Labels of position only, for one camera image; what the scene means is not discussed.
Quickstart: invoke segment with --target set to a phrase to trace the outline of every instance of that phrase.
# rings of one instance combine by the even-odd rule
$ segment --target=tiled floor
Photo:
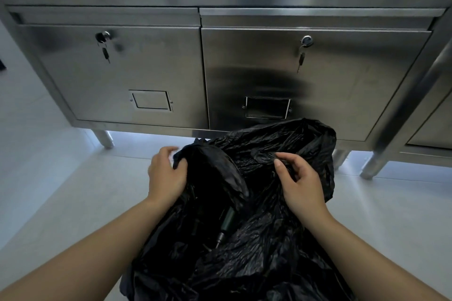
[[[147,192],[146,169],[164,145],[193,139],[113,133],[116,147],[83,163],[0,251],[0,288],[115,218]],[[353,153],[336,175],[333,215],[365,241],[452,297],[452,170],[399,166],[359,178],[368,153]],[[123,300],[117,287],[107,300]]]

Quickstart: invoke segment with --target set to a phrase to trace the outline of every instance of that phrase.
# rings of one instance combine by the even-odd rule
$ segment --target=stainless steel cabinet
[[[408,144],[452,149],[452,94],[444,99]]]
[[[429,34],[203,28],[211,129],[308,117],[333,127],[338,139],[364,141]]]
[[[14,8],[25,22],[20,26],[25,39],[77,119],[208,128],[199,25],[30,24],[44,21],[39,15],[46,8],[36,9]],[[104,15],[102,10],[97,11],[97,22],[117,20],[111,8]],[[194,14],[187,20],[198,14],[191,10]],[[135,18],[127,18],[126,11],[129,24],[143,22],[144,10]],[[70,21],[77,23],[76,15],[74,11]],[[148,23],[155,16],[151,9]],[[157,15],[157,20],[164,16]],[[94,20],[96,13],[90,17]]]

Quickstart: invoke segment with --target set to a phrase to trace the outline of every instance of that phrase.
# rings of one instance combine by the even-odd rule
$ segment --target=black garbage bag
[[[297,119],[184,147],[174,167],[187,159],[185,190],[122,276],[121,293],[136,301],[355,300],[288,209],[273,164],[275,152],[302,156],[328,201],[335,144],[330,127]]]

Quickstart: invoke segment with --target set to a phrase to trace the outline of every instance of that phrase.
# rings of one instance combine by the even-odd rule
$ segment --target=cabinet leg
[[[333,167],[335,171],[339,169],[339,167],[342,165],[342,163],[347,158],[348,154],[351,152],[351,150],[334,150],[333,151]]]
[[[371,158],[366,162],[363,167],[363,170],[359,174],[362,178],[366,180],[372,179],[375,175],[377,175],[381,169],[388,163],[387,160],[378,157],[378,155],[373,154]]]
[[[114,148],[113,138],[108,131],[105,130],[93,130],[97,139],[99,139],[100,144],[102,144],[105,149]]]

